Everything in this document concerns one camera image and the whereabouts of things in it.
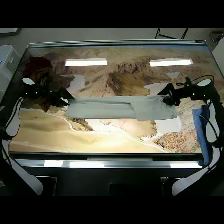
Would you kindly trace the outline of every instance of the glass tabletop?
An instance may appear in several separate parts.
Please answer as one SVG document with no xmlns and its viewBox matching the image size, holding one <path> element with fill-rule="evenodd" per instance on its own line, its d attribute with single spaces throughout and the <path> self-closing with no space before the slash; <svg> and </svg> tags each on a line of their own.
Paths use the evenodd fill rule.
<svg viewBox="0 0 224 224">
<path fill-rule="evenodd" d="M 154 96 L 167 83 L 215 77 L 224 99 L 224 80 L 204 41 L 124 40 L 30 44 L 4 100 L 18 95 L 22 77 L 44 74 L 49 88 L 74 97 Z M 78 119 L 66 108 L 24 100 L 20 129 L 10 151 L 58 153 L 201 153 L 192 110 L 202 101 L 182 99 L 172 120 Z"/>
</svg>

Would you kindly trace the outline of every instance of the floor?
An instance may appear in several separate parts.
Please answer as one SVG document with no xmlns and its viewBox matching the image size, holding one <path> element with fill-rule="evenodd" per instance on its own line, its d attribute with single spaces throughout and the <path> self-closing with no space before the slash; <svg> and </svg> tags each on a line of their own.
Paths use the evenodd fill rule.
<svg viewBox="0 0 224 224">
<path fill-rule="evenodd" d="M 185 28 L 161 28 L 165 35 L 180 38 Z M 223 28 L 189 28 L 185 39 L 206 40 L 210 49 L 215 44 L 209 33 Z M 0 37 L 0 45 L 10 44 L 22 54 L 28 43 L 72 40 L 154 39 L 157 28 L 22 28 L 16 36 Z"/>
</svg>

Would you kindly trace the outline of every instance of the blue cloth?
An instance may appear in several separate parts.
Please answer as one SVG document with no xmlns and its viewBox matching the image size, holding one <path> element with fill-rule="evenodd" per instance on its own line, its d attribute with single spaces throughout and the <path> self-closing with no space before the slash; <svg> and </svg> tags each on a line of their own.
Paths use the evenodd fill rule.
<svg viewBox="0 0 224 224">
<path fill-rule="evenodd" d="M 209 144 L 206 138 L 207 121 L 200 117 L 200 115 L 209 119 L 209 108 L 207 105 L 203 105 L 200 109 L 193 109 L 192 113 L 198 142 L 200 144 L 202 155 L 204 158 L 204 165 L 208 165 L 211 160 L 212 146 Z"/>
</svg>

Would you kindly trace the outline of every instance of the gray cloth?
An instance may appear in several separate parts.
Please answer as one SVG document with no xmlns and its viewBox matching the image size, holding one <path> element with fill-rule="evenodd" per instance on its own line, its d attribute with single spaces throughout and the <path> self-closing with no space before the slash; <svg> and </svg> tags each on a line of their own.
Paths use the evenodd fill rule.
<svg viewBox="0 0 224 224">
<path fill-rule="evenodd" d="M 72 118 L 164 120 L 177 117 L 175 106 L 162 102 L 162 96 L 78 97 L 69 101 L 65 114 Z"/>
</svg>

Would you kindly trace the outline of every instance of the desert landscape print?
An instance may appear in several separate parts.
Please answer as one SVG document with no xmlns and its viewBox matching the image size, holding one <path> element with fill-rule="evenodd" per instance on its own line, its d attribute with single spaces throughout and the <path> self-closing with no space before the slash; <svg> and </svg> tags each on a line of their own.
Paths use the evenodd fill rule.
<svg viewBox="0 0 224 224">
<path fill-rule="evenodd" d="M 74 97 L 154 96 L 167 83 L 213 75 L 224 99 L 224 81 L 207 47 L 74 47 L 30 48 L 32 57 L 52 65 L 50 88 L 64 87 Z M 67 59 L 105 58 L 107 65 L 65 66 Z M 184 66 L 151 67 L 150 60 L 191 59 Z M 62 153 L 201 153 L 192 109 L 201 101 L 182 99 L 178 117 L 164 121 L 136 119 L 78 119 L 65 116 L 66 108 L 51 106 L 45 113 L 25 100 L 20 129 L 11 151 Z"/>
</svg>

